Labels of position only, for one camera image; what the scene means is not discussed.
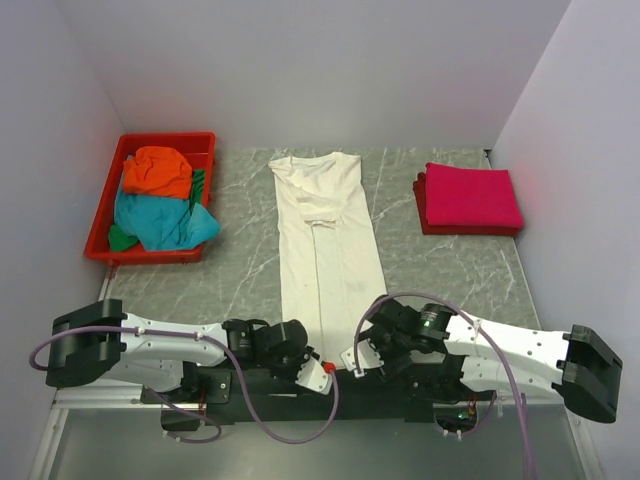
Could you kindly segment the white t shirt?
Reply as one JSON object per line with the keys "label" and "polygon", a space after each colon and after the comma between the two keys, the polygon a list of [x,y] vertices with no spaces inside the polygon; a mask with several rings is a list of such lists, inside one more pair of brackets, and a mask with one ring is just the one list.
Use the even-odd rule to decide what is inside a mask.
{"label": "white t shirt", "polygon": [[363,314],[387,288],[362,186],[361,158],[272,160],[282,316],[305,327],[325,361],[344,367]]}

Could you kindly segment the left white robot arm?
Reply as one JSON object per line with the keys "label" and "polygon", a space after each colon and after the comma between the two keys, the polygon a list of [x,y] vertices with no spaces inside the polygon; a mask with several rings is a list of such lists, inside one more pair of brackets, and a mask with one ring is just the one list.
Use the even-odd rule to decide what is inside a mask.
{"label": "left white robot arm", "polygon": [[106,378],[186,402],[203,389],[202,372],[231,361],[316,393],[332,384],[297,320],[178,324],[126,313],[121,301],[108,299],[57,318],[52,334],[44,370],[47,385],[57,389]]}

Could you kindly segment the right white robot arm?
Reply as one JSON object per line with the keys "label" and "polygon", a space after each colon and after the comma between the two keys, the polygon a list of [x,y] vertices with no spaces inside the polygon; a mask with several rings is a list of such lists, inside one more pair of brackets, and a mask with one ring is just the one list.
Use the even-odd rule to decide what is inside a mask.
{"label": "right white robot arm", "polygon": [[414,309],[400,294],[382,295],[360,320],[341,354],[357,378],[404,380],[415,398],[456,405],[504,397],[560,402],[575,415],[613,424],[623,362],[593,329],[528,329],[471,315],[423,295]]}

